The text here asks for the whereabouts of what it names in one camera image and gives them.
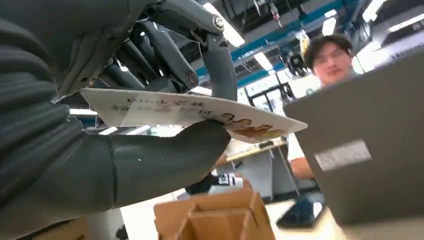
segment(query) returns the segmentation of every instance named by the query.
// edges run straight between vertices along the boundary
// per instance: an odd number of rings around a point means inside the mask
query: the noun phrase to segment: card
[[[306,123],[222,98],[122,89],[80,91],[109,127],[180,125],[213,119],[237,140],[260,143],[308,127]]]

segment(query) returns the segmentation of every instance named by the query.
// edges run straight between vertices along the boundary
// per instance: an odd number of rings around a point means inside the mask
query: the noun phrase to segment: laptop
[[[284,107],[340,226],[424,216],[424,51]]]

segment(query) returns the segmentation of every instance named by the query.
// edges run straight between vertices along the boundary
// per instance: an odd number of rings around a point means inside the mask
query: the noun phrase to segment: fluorescent light
[[[118,66],[121,71],[124,71],[124,72],[128,71],[128,67],[122,65],[122,63],[118,59],[116,61],[118,62]]]
[[[399,23],[399,24],[396,24],[396,25],[394,25],[394,26],[391,26],[391,27],[389,27],[389,29],[388,29],[388,31],[389,32],[395,32],[395,31],[397,31],[397,30],[399,30],[399,29],[403,29],[404,27],[407,27],[407,26],[409,26],[409,25],[411,25],[411,24],[414,24],[414,23],[416,23],[416,22],[419,22],[419,21],[421,21],[421,20],[423,20],[424,19],[424,13],[421,13],[420,15],[418,15],[418,16],[414,16],[413,18],[411,18],[411,19],[408,19],[408,20],[406,20],[406,21],[404,21],[404,22],[401,22],[401,23]]]
[[[330,10],[330,11],[328,11],[328,12],[326,12],[325,14],[324,14],[324,16],[326,17],[326,18],[331,18],[331,17],[333,17],[334,15],[336,15],[337,14],[337,11],[336,10]]]
[[[211,14],[218,15],[222,19],[224,24],[224,32],[222,33],[228,42],[234,47],[239,47],[245,43],[245,40],[240,36],[240,34],[227,22],[227,20],[221,15],[221,13],[209,2],[203,5],[206,11]]]
[[[147,131],[148,129],[150,129],[150,125],[144,125],[128,132],[126,135],[137,135],[139,133]]]
[[[270,61],[263,52],[256,53],[253,57],[266,71],[274,69],[273,65],[270,63]]]
[[[111,133],[115,132],[116,130],[118,130],[117,127],[109,127],[108,129],[103,130],[103,131],[99,132],[98,134],[100,134],[100,135],[108,135],[108,134],[111,134]]]
[[[372,0],[368,7],[363,11],[362,18],[368,23],[377,19],[377,13],[387,0]]]
[[[336,27],[336,18],[332,17],[324,21],[322,25],[322,35],[327,36],[334,33],[334,28]]]
[[[193,88],[192,90],[190,90],[190,92],[208,95],[208,96],[212,95],[211,89],[206,88],[206,87],[202,87],[202,86],[197,86],[197,87]]]
[[[97,112],[90,109],[71,108],[69,112],[71,115],[97,115]]]

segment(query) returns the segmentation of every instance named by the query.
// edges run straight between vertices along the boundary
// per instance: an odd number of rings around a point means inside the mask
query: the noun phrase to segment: man's hair
[[[352,43],[343,35],[332,34],[315,37],[310,41],[303,57],[308,68],[312,69],[314,67],[314,60],[317,57],[317,54],[321,51],[323,46],[328,43],[333,43],[344,50],[347,54],[351,54]]]

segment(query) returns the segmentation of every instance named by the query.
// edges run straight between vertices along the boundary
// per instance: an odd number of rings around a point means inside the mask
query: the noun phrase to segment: robotic arm
[[[199,84],[196,73],[169,34],[158,30],[154,23],[199,42],[210,74],[212,95],[237,100],[236,72],[223,36],[222,19],[193,0],[148,1],[131,36],[116,53],[117,59],[138,78],[122,87],[139,88],[141,82],[146,85],[144,91],[186,93]]]
[[[171,138],[90,135],[66,105],[54,104],[97,77],[148,91],[195,87],[197,76],[178,48],[146,18],[201,40],[215,96],[235,100],[235,73],[219,19],[194,1],[0,5],[0,239],[188,186],[227,147],[230,135],[214,121]],[[140,30],[149,40],[134,40]],[[131,72],[117,68],[117,59]]]

